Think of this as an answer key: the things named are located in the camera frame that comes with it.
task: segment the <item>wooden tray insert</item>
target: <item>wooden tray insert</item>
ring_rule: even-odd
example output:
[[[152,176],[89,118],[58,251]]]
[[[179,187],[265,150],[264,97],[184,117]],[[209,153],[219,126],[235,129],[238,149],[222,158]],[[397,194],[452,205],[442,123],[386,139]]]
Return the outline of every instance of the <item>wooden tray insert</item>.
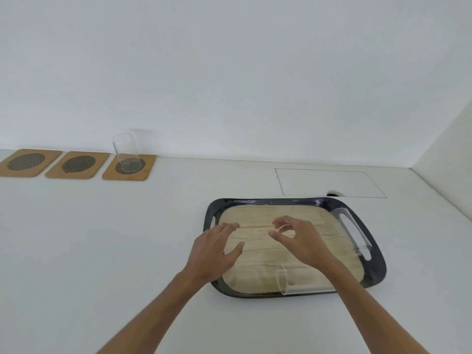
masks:
[[[233,250],[240,241],[245,241],[243,254],[234,267],[223,275],[231,289],[251,294],[280,292],[276,273],[282,268],[282,264],[310,268],[268,236],[267,232],[274,229],[272,221],[283,215],[311,221],[331,252],[359,282],[362,281],[364,269],[351,238],[327,210],[306,205],[242,205],[227,209],[220,218],[220,223],[238,222],[241,226],[228,238],[225,253]],[[295,235],[293,231],[284,234],[291,237]],[[328,279],[316,269],[301,272],[310,273],[310,281],[320,291],[334,290]]]
[[[0,177],[35,177],[61,153],[60,150],[17,150],[0,163]]]
[[[119,172],[120,171],[120,163],[118,161],[118,157],[111,161],[108,168],[102,175],[104,180],[127,180],[127,181],[143,181],[146,180],[149,176],[149,173],[156,161],[156,155],[139,155],[139,159],[141,160],[141,164],[143,168],[134,174],[124,174]]]
[[[70,151],[46,173],[46,177],[90,179],[95,176],[109,155],[109,153]]]

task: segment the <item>mesh coaster center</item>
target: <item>mesh coaster center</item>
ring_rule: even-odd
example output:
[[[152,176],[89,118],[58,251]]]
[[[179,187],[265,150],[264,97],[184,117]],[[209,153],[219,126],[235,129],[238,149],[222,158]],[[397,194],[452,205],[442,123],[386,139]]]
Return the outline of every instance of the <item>mesh coaster center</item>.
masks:
[[[62,164],[62,170],[66,173],[79,173],[90,169],[95,165],[95,158],[90,155],[80,155],[67,160]]]
[[[10,170],[26,170],[41,164],[46,157],[40,153],[24,154],[8,162],[7,168]]]
[[[123,165],[120,162],[115,166],[117,173],[129,175],[136,174],[137,172],[144,169],[146,163],[143,159],[129,158],[123,161]]]

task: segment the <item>rectangular outline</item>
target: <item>rectangular outline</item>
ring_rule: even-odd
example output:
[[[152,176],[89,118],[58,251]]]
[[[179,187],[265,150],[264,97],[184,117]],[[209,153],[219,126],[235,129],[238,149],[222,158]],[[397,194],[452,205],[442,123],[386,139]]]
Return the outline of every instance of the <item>rectangular outline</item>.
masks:
[[[280,178],[279,178],[279,173],[277,172],[277,169],[279,170],[311,170],[311,171],[338,171],[338,172],[344,172],[344,173],[364,173],[370,181],[372,181],[372,183],[377,187],[377,189],[380,190],[380,192],[382,193],[382,195],[384,195],[384,197],[374,197],[374,196],[340,196],[340,197],[357,197],[357,198],[364,198],[364,199],[388,199],[388,197],[385,195],[385,193],[382,191],[382,189],[379,188],[379,186],[377,184],[375,184],[375,182],[370,178],[370,176],[365,172],[365,171],[350,171],[350,170],[319,170],[319,169],[292,169],[292,168],[287,168],[287,167],[275,167],[275,174],[277,175],[277,180],[279,181],[279,185],[280,185],[280,190],[282,191],[282,195],[283,196],[301,196],[301,195],[293,195],[293,194],[286,194],[284,193],[284,189],[282,187],[282,183],[280,182]],[[314,194],[307,194],[307,195],[303,195],[303,196],[326,196],[326,195],[314,195]]]

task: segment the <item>coaster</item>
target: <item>coaster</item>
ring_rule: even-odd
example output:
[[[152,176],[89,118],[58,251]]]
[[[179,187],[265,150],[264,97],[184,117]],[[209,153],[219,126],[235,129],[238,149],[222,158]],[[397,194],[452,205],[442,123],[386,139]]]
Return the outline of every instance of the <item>coaster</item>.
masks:
[[[122,166],[118,161],[118,157],[115,156],[108,168],[103,173],[102,178],[104,180],[146,180],[149,176],[152,166],[154,165],[154,161],[156,161],[156,155],[139,155],[139,163],[134,161],[135,159],[133,158],[127,160],[130,160],[130,166],[127,166],[126,161]]]
[[[17,150],[0,163],[0,177],[35,177],[61,153],[61,150]]]
[[[91,179],[109,155],[109,153],[70,151],[46,173],[46,177],[53,179]]]

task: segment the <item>black tray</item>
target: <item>black tray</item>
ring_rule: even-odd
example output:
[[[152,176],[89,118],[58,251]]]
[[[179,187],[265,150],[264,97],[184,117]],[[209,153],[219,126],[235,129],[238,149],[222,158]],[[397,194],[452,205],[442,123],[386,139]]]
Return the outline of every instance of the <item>black tray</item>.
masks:
[[[382,256],[380,248],[377,246],[374,238],[370,234],[367,227],[363,224],[361,219],[352,211],[344,202],[332,197],[314,197],[309,199],[218,199],[212,202],[207,209],[204,222],[204,231],[208,230],[211,226],[213,217],[215,217],[215,225],[220,221],[221,214],[228,208],[239,205],[310,205],[319,206],[325,210],[331,212],[337,208],[346,208],[349,214],[357,223],[357,226],[364,232],[365,237],[371,244],[370,255],[371,259],[366,260],[363,255],[359,256],[362,266],[364,267],[364,278],[361,281],[361,285],[364,288],[372,287],[385,278],[386,276],[386,264]],[[280,292],[270,293],[243,293],[234,291],[231,289],[223,279],[220,277],[216,281],[211,283],[218,291],[224,295],[236,298],[272,298],[272,297],[288,297],[294,295],[319,295],[323,293],[334,293],[334,290],[315,292],[315,293],[303,293],[294,295],[283,295]]]

